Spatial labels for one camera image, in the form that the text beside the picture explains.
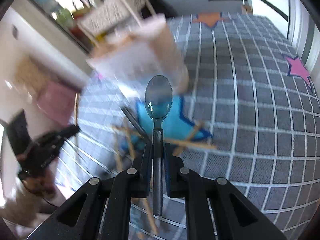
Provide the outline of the grey checkered tablecloth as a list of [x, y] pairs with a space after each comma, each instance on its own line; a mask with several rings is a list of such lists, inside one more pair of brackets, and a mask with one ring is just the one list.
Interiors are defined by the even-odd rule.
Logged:
[[[168, 20], [185, 56], [189, 87], [182, 117], [204, 122], [217, 150], [185, 149], [186, 167], [201, 176], [232, 182], [287, 239], [298, 239], [319, 204], [319, 96], [288, 75], [283, 55], [296, 53], [264, 17], [226, 15], [211, 29], [193, 17]], [[122, 103], [135, 107], [117, 87], [93, 72], [80, 95], [78, 147], [61, 149], [56, 184], [65, 198], [92, 177], [116, 174], [112, 125], [121, 126]], [[132, 206], [130, 239], [187, 239], [184, 200], [164, 193], [155, 233], [142, 201]]]

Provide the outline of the dark translucent blue spoon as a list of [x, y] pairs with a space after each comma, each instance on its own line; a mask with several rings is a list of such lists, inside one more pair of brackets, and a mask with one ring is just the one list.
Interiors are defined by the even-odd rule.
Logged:
[[163, 212], [163, 128], [162, 123], [172, 106], [172, 87], [163, 75], [154, 76], [145, 90], [145, 109], [153, 121], [152, 130], [152, 189], [153, 214]]

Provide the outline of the beige perforated storage rack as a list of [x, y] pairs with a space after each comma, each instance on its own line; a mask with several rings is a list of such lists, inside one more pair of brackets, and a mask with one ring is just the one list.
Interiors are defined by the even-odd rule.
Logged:
[[98, 36], [129, 17], [141, 24], [139, 12], [144, 7], [148, 8], [151, 15], [156, 14], [149, 0], [104, 0], [103, 4], [91, 9], [78, 21], [78, 27], [94, 45], [97, 45]]

